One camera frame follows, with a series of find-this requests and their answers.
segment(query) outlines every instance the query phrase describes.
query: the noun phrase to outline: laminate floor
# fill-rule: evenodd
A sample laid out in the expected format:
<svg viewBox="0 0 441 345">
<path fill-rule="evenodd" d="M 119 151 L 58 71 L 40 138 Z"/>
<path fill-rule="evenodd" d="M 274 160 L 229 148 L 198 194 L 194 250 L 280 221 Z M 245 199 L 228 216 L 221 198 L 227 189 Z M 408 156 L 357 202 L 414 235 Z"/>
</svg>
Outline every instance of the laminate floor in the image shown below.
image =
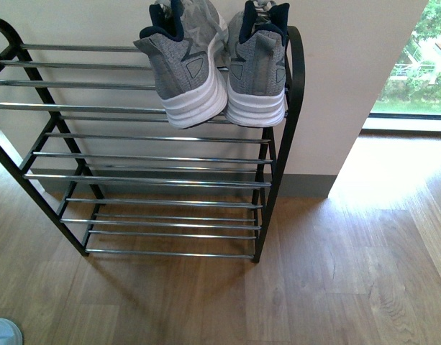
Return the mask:
<svg viewBox="0 0 441 345">
<path fill-rule="evenodd" d="M 441 345 L 441 139 L 361 136 L 328 199 L 278 199 L 260 264 L 82 257 L 0 165 L 0 318 L 27 345 Z"/>
</svg>

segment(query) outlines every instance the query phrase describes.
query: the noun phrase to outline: grass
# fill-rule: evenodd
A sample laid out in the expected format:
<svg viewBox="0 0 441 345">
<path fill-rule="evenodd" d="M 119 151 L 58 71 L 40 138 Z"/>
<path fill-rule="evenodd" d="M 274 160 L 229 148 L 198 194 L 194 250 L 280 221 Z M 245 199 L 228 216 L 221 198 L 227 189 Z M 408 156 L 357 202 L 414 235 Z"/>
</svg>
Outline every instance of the grass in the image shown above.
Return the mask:
<svg viewBox="0 0 441 345">
<path fill-rule="evenodd" d="M 377 101 L 372 113 L 441 115 L 441 90 L 436 97 L 438 101 L 424 101 L 422 94 L 417 92 L 411 101 L 389 98 L 387 102 Z"/>
</svg>

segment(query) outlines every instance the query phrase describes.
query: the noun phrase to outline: white sole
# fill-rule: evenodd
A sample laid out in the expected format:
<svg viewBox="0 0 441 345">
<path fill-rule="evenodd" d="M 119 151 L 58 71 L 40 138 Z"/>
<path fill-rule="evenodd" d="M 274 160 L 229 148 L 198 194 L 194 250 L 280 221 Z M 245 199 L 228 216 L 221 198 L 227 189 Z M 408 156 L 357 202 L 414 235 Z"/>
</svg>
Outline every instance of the white sole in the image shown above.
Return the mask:
<svg viewBox="0 0 441 345">
<path fill-rule="evenodd" d="M 220 27 L 225 32 L 227 23 L 219 15 Z M 170 99 L 162 99 L 169 123 L 178 129 L 201 124 L 218 115 L 227 105 L 227 84 L 215 66 L 215 57 L 224 45 L 220 35 L 215 34 L 207 49 L 209 74 L 203 85 Z"/>
<path fill-rule="evenodd" d="M 233 124 L 245 127 L 272 127 L 284 119 L 284 89 L 277 96 L 237 93 L 228 80 L 228 107 L 225 116 Z"/>
</svg>

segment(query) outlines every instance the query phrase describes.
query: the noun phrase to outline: chrome bar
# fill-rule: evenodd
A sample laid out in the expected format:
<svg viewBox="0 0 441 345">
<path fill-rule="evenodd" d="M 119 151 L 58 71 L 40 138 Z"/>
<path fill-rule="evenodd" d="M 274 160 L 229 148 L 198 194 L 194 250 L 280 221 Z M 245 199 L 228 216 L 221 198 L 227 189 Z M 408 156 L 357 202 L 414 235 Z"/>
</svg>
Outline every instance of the chrome bar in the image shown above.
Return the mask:
<svg viewBox="0 0 441 345">
<path fill-rule="evenodd" d="M 165 114 L 164 109 L 132 108 L 126 106 L 67 106 L 59 104 L 9 103 L 0 102 L 0 109 L 35 111 L 79 111 L 84 113 L 117 114 Z"/>
<path fill-rule="evenodd" d="M 154 205 L 154 206 L 194 206 L 194 207 L 221 207 L 221 208 L 247 208 L 255 210 L 262 208 L 261 205 L 251 203 L 229 203 L 221 201 L 177 201 L 177 200 L 143 200 L 143 199 L 82 199 L 67 198 L 71 203 L 95 203 L 101 205 Z"/>
<path fill-rule="evenodd" d="M 170 253 L 170 252 L 139 252 L 132 250 L 113 250 L 113 249 L 86 249 L 87 253 L 97 254 L 140 254 L 140 255 L 163 255 L 170 257 L 224 257 L 230 259 L 252 259 L 253 255 L 238 254 L 192 254 L 192 253 Z"/>
<path fill-rule="evenodd" d="M 254 230 L 260 231 L 259 226 L 247 225 L 219 225 L 219 224 L 180 224 L 180 223 L 157 223 L 151 221 L 97 221 L 91 219 L 61 219 L 64 224 L 94 224 L 94 225 L 119 225 L 119 226 L 157 226 L 170 228 L 196 228 L 196 229 L 226 229 L 226 230 Z"/>
<path fill-rule="evenodd" d="M 167 119 L 136 119 L 136 118 L 119 118 L 119 117 L 93 117 L 93 116 L 60 116 L 60 120 L 75 120 L 75 121 L 116 121 L 116 122 L 155 122 L 165 123 L 169 121 Z M 208 124 L 231 124 L 228 120 L 208 120 Z"/>
<path fill-rule="evenodd" d="M 110 164 L 86 164 L 86 167 L 101 168 L 103 170 L 138 170 L 138 171 L 165 171 L 165 170 L 177 170 L 181 173 L 185 172 L 207 172 L 215 171 L 218 173 L 255 173 L 256 169 L 232 169 L 221 167 L 148 167 L 142 165 L 110 165 Z"/>
<path fill-rule="evenodd" d="M 46 133 L 52 138 L 74 139 L 111 139 L 111 140 L 155 140 L 161 142 L 227 142 L 235 144 L 267 144 L 269 139 L 237 139 L 237 138 L 195 138 L 195 137 L 146 137 L 126 135 L 76 134 L 76 133 Z"/>
<path fill-rule="evenodd" d="M 116 213 L 95 213 L 96 217 L 104 218 L 134 218 L 134 219 L 170 219 L 182 221 L 236 221 L 254 222 L 253 218 L 204 218 L 204 217 L 173 217 L 173 216 L 145 216 L 142 214 L 116 214 Z"/>
<path fill-rule="evenodd" d="M 140 52 L 136 47 L 110 45 L 30 45 L 21 44 L 23 50 L 70 50 L 81 52 Z"/>
<path fill-rule="evenodd" d="M 147 232 L 132 232 L 132 231 L 102 231 L 91 230 L 90 234 L 96 235 L 118 235 L 118 236 L 147 236 L 147 237 L 181 237 L 192 239 L 256 239 L 255 236 L 217 236 L 217 235 L 195 235 L 195 234 L 159 234 Z"/>
<path fill-rule="evenodd" d="M 44 175 L 25 174 L 28 180 L 67 180 L 77 183 L 90 184 L 114 184 L 127 183 L 130 185 L 167 185 L 179 187 L 202 187 L 202 188 L 233 188 L 233 189 L 259 189 L 269 188 L 269 182 L 242 182 L 242 181 L 204 181 L 204 180 L 174 180 L 163 178 L 116 178 L 110 176 L 74 176 L 74 175 Z"/>
<path fill-rule="evenodd" d="M 115 65 L 115 64 L 101 64 L 101 63 L 40 63 L 40 62 L 25 62 L 2 60 L 0 61 L 5 66 L 23 67 L 23 68 L 71 68 L 71 69 L 87 69 L 87 70 L 152 70 L 150 66 L 141 65 Z"/>
<path fill-rule="evenodd" d="M 99 90 L 156 90 L 154 85 L 82 83 L 73 81 L 2 80 L 0 86 L 24 86 L 33 88 L 93 88 Z"/>
<path fill-rule="evenodd" d="M 246 160 L 240 158 L 190 158 L 190 157 L 154 157 L 154 156 L 128 156 L 128 155 L 96 155 L 84 153 L 54 153 L 54 152 L 33 152 L 38 157 L 55 157 L 55 158 L 104 158 L 117 160 L 150 160 L 164 162 L 215 162 L 215 163 L 235 163 L 235 164 L 271 164 L 272 160 Z"/>
</svg>

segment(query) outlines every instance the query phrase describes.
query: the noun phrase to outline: gray baseboard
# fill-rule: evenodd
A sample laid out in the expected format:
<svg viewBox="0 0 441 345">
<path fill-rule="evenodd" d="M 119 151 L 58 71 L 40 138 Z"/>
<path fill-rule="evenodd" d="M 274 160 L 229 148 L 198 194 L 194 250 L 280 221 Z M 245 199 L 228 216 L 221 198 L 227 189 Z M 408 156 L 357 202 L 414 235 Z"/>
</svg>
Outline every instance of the gray baseboard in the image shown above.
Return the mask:
<svg viewBox="0 0 441 345">
<path fill-rule="evenodd" d="M 35 174 L 46 175 L 73 175 L 72 170 L 34 169 Z M 130 171 L 107 171 L 95 172 L 98 176 L 128 177 L 128 178 L 167 178 L 187 180 L 230 180 L 230 181 L 252 181 L 254 174 L 232 174 L 232 173 L 202 173 L 190 172 L 181 176 L 174 172 L 130 172 Z M 286 174 L 283 177 L 279 196 L 286 197 L 307 197 L 326 198 L 329 195 L 335 179 L 335 175 L 300 175 Z M 62 180 L 41 180 L 44 189 L 48 193 L 64 192 L 68 186 L 67 181 Z M 248 196 L 249 190 L 221 189 L 221 188 L 185 188 L 185 187 L 161 187 L 151 185 L 101 185 L 105 193 L 145 193 L 145 194 L 189 194 L 189 195 L 217 195 L 217 196 Z M 84 184 L 78 184 L 77 192 L 90 192 L 90 188 Z"/>
</svg>

